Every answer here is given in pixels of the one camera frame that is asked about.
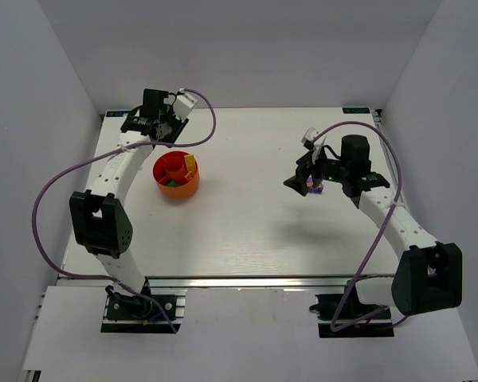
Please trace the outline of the purple lego plate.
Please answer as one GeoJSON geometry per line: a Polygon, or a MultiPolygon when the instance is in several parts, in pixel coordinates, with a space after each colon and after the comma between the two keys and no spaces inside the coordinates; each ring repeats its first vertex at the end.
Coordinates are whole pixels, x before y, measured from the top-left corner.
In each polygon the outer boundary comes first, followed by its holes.
{"type": "Polygon", "coordinates": [[[308,179],[306,181],[306,185],[308,187],[308,192],[310,194],[322,194],[323,193],[323,182],[320,181],[318,183],[315,183],[313,181],[312,176],[308,177],[308,179]]]}

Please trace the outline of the long yellow lego plate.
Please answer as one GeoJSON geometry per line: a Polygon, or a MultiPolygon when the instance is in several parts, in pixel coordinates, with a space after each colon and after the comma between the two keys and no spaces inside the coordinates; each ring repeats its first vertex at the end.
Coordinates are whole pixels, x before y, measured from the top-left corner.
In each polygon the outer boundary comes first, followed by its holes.
{"type": "Polygon", "coordinates": [[[197,170],[197,164],[195,158],[192,154],[187,154],[184,156],[187,173],[195,173],[197,170]]]}

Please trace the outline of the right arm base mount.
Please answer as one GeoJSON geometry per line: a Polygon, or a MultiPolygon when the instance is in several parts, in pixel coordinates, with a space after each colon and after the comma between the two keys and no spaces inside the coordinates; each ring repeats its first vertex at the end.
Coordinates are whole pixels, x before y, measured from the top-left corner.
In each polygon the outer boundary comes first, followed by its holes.
{"type": "MultiPolygon", "coordinates": [[[[319,337],[321,339],[337,338],[382,338],[394,337],[394,329],[391,327],[391,313],[384,310],[380,314],[351,325],[338,332],[331,330],[331,319],[338,307],[341,294],[317,294],[316,303],[309,306],[309,311],[317,315],[319,337]]],[[[376,305],[364,305],[357,297],[349,297],[342,308],[336,326],[345,324],[356,318],[378,309],[376,305]]]]}

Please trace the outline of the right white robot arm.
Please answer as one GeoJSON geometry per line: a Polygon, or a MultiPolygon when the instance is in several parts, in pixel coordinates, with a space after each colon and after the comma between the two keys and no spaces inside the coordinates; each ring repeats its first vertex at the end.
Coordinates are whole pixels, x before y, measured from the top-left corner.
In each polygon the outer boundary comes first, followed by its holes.
{"type": "Polygon", "coordinates": [[[303,140],[308,152],[296,162],[294,176],[284,185],[308,194],[308,180],[332,181],[342,186],[353,204],[382,230],[399,258],[393,276],[362,276],[352,289],[361,306],[393,306],[405,316],[458,307],[462,302],[462,252],[443,244],[395,203],[395,189],[371,169],[366,137],[350,134],[342,139],[338,158],[328,158],[323,146],[303,140]]]}

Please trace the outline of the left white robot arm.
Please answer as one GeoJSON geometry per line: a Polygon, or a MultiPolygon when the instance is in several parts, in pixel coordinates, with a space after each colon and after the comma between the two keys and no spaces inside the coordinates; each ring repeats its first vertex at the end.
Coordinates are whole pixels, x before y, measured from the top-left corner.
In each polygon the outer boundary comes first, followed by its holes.
{"type": "Polygon", "coordinates": [[[124,208],[128,190],[155,144],[177,141],[196,103],[183,90],[146,89],[143,104],[127,114],[120,128],[118,152],[88,189],[70,197],[76,242],[101,262],[120,294],[132,296],[146,288],[130,250],[133,228],[124,208]]]}

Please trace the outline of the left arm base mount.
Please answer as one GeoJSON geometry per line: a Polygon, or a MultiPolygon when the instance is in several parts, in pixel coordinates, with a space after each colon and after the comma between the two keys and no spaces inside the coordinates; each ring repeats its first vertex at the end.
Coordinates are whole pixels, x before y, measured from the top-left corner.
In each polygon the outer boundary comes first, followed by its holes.
{"type": "Polygon", "coordinates": [[[101,333],[175,334],[184,315],[185,297],[153,294],[164,313],[151,302],[137,296],[123,296],[107,287],[101,333]]]}

